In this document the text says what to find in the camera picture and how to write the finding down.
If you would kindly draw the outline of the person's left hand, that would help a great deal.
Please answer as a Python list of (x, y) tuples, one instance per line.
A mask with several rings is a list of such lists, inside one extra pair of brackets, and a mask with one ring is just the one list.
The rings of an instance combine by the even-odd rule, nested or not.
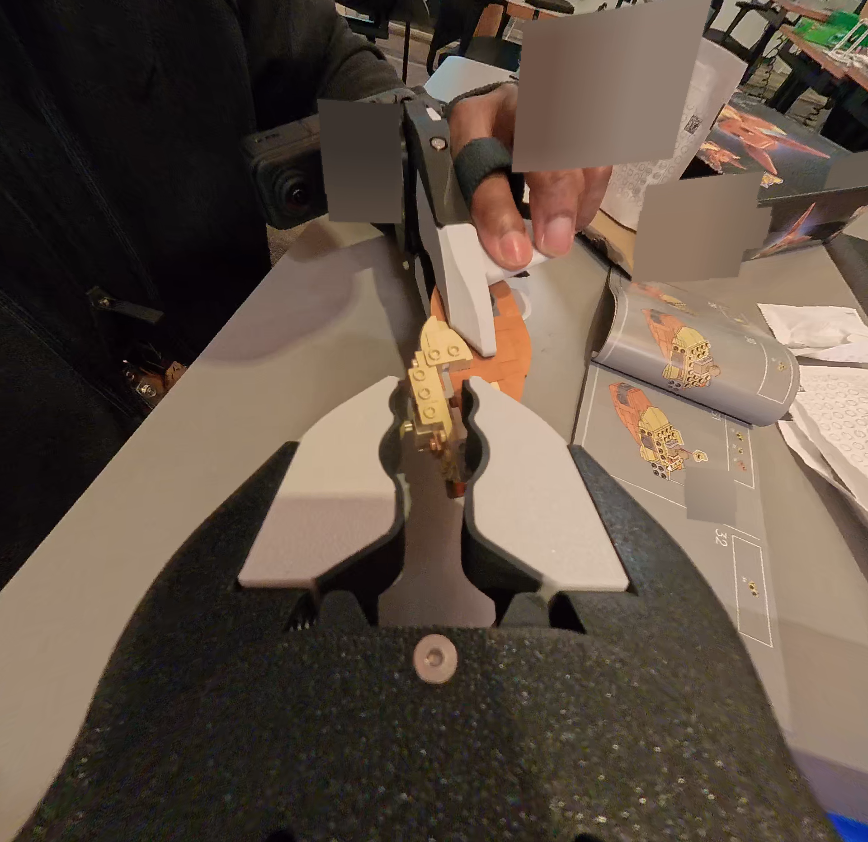
[[(448, 120), (453, 155), (488, 138), (512, 149), (517, 102), (518, 88), (512, 82), (457, 102)], [(511, 271), (526, 267), (535, 249), (548, 257), (565, 255), (576, 234), (599, 211), (611, 174), (611, 166), (527, 173), (532, 236), (505, 174), (489, 175), (477, 186), (469, 205), (482, 246), (495, 262)]]

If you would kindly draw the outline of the black office chair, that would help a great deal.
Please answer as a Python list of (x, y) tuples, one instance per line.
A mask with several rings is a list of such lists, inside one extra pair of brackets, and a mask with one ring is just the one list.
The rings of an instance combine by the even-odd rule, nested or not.
[(429, 25), (429, 12), (425, 0), (334, 0), (337, 4), (369, 19), (365, 22), (348, 17), (348, 25), (355, 33), (365, 36), (371, 43), (389, 37), (389, 23)]
[(496, 19), (499, 27), (494, 29), (493, 23), (485, 24), (483, 37), (487, 36), (491, 40), (495, 34), (503, 34), (508, 21), (507, 4), (508, 0), (429, 0), (433, 34), (428, 54), (428, 72), (433, 72), (435, 58), (448, 45), (470, 44), (487, 8), (499, 12)]

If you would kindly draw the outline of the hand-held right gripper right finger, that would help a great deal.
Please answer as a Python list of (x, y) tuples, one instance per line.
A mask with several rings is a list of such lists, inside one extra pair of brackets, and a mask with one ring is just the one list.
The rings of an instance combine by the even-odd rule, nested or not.
[(462, 567), (486, 595), (622, 592), (628, 577), (566, 441), (482, 378), (462, 388)]

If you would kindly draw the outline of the person's left forearm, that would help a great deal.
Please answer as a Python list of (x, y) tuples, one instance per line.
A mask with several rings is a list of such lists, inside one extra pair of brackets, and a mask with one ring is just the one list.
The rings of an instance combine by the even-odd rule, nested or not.
[(234, 0), (255, 130), (313, 114), (319, 99), (354, 101), (406, 85), (333, 0)]

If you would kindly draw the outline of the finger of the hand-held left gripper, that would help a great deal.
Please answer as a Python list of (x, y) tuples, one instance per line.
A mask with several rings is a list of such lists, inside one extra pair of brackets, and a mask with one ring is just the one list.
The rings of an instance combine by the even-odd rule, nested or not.
[(472, 225), (436, 228), (436, 285), (447, 321), (483, 358), (496, 354), (490, 274), (502, 279)]

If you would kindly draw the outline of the tan and orange brick model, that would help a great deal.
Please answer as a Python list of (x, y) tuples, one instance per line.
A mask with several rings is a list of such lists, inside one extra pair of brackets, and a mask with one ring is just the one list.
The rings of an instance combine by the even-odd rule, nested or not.
[(431, 314), (419, 337), (407, 378), (411, 390), (404, 433), (416, 448), (437, 457), (450, 498), (464, 495), (469, 471), (464, 460), (462, 385), (480, 377), (520, 401), (532, 359), (525, 323), (529, 300), (508, 281), (490, 286), (494, 314), (495, 356), (483, 358), (453, 330), (439, 291), (430, 297)]

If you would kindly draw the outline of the long wood-edged table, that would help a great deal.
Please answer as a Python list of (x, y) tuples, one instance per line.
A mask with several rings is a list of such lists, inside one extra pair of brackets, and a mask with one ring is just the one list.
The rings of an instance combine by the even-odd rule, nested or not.
[(851, 68), (835, 59), (817, 44), (805, 41), (788, 23), (795, 20), (824, 22), (832, 13), (821, 0), (768, 0), (764, 11), (768, 19), (761, 39), (764, 47), (773, 46), (771, 52), (762, 51), (754, 69), (765, 63), (769, 66), (767, 83), (774, 81), (775, 68), (783, 66), (783, 76), (775, 90), (765, 88), (762, 97), (770, 109), (785, 114), (806, 91), (814, 90), (828, 98), (851, 93), (859, 83), (852, 77)]

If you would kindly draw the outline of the dark toy set box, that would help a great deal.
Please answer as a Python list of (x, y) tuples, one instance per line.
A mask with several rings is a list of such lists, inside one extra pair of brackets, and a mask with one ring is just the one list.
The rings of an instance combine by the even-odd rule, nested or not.
[(831, 241), (866, 215), (866, 166), (854, 153), (765, 104), (736, 93), (695, 162), (720, 175), (759, 173), (769, 231), (746, 260)]

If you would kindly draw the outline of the white patterned paper bag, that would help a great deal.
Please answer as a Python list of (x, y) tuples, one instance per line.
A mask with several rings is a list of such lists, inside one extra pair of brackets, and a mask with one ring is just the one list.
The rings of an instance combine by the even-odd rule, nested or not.
[(867, 325), (852, 308), (758, 304), (758, 309), (774, 337), (795, 357), (867, 363)]
[(867, 521), (867, 371), (802, 365), (787, 418), (778, 429), (790, 449)]

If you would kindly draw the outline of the person's black jacket torso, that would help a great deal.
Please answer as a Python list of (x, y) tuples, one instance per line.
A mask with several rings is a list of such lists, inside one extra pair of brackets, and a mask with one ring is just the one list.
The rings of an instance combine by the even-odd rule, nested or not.
[(1, 0), (2, 585), (269, 271), (234, 0)]

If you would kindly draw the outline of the white paper bag text print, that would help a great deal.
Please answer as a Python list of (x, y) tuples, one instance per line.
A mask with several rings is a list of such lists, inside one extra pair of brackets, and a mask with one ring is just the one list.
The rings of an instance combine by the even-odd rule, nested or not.
[(614, 166), (602, 200), (604, 214), (629, 230), (637, 229), (646, 189), (680, 179), (735, 92), (745, 68), (743, 61), (721, 46), (707, 38), (700, 41), (674, 154), (667, 159)]

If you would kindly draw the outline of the grey instruction booklet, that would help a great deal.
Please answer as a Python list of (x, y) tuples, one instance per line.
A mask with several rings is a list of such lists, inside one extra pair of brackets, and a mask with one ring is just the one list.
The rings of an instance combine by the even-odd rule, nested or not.
[(743, 315), (616, 269), (574, 443), (690, 555), (752, 652), (776, 649), (752, 434), (788, 411), (795, 357)]

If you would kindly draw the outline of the grey desk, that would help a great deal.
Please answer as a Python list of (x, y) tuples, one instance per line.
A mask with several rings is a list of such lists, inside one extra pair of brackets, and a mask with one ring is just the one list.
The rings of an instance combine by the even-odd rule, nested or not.
[[(2, 590), (2, 840), (68, 756), (150, 583), (278, 446), (403, 368), (418, 297), (371, 228), (315, 222)], [(774, 426), (756, 431), (787, 690), (822, 805), (866, 820), (866, 531)]]

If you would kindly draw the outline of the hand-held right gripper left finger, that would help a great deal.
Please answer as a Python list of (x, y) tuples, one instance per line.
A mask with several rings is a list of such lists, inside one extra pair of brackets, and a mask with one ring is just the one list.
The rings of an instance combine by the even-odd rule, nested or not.
[(238, 582), (245, 588), (294, 588), (328, 591), (348, 585), (367, 591), (389, 587), (403, 566), (349, 569), (382, 549), (401, 532), (405, 521), (403, 490), (396, 478), (398, 418), (393, 396), (399, 379), (386, 376), (325, 414), (302, 435), (280, 483)]

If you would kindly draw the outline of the green box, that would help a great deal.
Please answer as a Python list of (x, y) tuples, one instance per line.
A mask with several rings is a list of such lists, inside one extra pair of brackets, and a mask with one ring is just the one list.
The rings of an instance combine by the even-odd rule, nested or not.
[(834, 10), (824, 21), (803, 19), (793, 27), (793, 33), (808, 43), (821, 47), (837, 47), (848, 35), (853, 38), (861, 37), (866, 31), (866, 17), (860, 17), (855, 13)]

